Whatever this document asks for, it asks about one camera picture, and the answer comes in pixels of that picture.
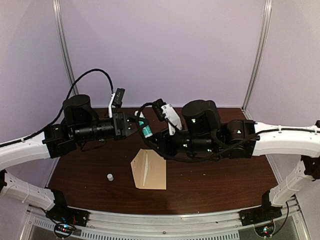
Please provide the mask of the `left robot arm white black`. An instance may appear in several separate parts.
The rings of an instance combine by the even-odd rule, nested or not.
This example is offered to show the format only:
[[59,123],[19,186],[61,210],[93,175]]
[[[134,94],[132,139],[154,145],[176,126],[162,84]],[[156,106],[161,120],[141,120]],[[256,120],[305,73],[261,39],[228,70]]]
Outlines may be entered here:
[[64,118],[61,123],[49,125],[35,136],[0,145],[0,194],[45,211],[52,209],[55,217],[67,222],[72,218],[72,211],[60,191],[23,181],[9,173],[7,168],[33,160],[55,159],[91,141],[122,140],[136,133],[134,123],[142,122],[145,126],[148,121],[125,112],[100,118],[91,107],[90,97],[85,94],[66,99],[62,110]]

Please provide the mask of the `white glue stick cap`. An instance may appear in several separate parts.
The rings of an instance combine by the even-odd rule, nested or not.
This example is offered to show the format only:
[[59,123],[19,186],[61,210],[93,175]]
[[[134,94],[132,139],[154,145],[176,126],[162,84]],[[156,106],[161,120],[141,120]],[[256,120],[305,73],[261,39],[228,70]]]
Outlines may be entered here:
[[107,179],[111,182],[114,180],[114,176],[111,173],[107,174]]

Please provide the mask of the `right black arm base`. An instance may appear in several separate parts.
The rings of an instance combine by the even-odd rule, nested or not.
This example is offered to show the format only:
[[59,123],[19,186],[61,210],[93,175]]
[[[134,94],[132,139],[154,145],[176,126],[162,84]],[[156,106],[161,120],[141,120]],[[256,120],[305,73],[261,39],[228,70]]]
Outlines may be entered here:
[[282,207],[272,206],[270,201],[270,190],[261,197],[261,206],[241,210],[239,217],[242,226],[255,225],[271,221],[282,216]]

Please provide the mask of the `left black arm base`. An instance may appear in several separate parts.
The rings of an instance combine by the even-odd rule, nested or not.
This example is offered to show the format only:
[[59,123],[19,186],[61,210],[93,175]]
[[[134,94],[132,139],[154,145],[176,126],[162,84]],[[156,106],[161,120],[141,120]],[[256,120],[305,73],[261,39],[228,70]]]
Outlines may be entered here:
[[54,196],[54,206],[46,211],[46,215],[54,221],[68,223],[70,225],[86,227],[89,212],[67,205],[64,194],[55,189],[51,189]]

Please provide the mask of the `brown kraft envelope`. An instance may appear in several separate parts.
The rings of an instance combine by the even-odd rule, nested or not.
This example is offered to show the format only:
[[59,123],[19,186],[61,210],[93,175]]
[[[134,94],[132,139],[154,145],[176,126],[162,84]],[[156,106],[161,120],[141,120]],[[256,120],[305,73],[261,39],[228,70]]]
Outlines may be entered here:
[[[148,154],[148,173],[143,186],[145,157]],[[140,149],[130,163],[135,187],[141,190],[167,189],[167,162],[154,150]]]

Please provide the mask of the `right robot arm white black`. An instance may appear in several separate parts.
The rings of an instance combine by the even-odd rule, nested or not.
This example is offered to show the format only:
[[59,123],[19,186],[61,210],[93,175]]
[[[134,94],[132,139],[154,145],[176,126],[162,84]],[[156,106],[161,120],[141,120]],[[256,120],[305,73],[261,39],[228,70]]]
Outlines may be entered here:
[[144,139],[145,144],[166,160],[183,163],[252,158],[269,154],[299,155],[293,171],[262,196],[256,210],[259,220],[268,220],[276,208],[320,178],[320,126],[270,125],[254,120],[221,122],[216,104],[194,100],[178,114],[162,99],[150,102],[168,127]]

